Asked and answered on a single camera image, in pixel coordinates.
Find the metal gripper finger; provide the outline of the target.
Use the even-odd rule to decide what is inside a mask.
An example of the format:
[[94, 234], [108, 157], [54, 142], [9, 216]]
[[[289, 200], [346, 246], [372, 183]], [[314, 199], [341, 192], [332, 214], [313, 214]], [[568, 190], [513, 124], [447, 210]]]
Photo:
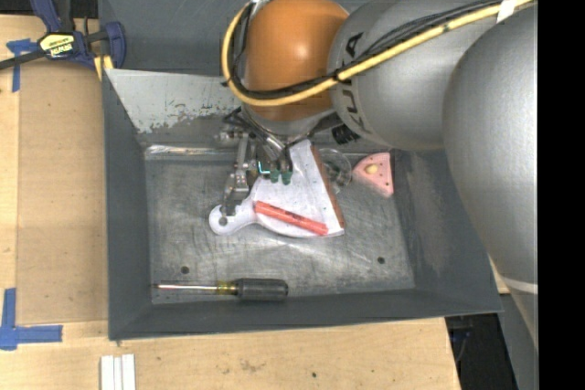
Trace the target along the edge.
[[236, 204], [239, 205], [247, 198], [252, 185], [252, 177], [248, 171], [236, 172]]
[[223, 216], [234, 215], [237, 189], [236, 175], [234, 173], [229, 173], [224, 185], [221, 203], [221, 214]]

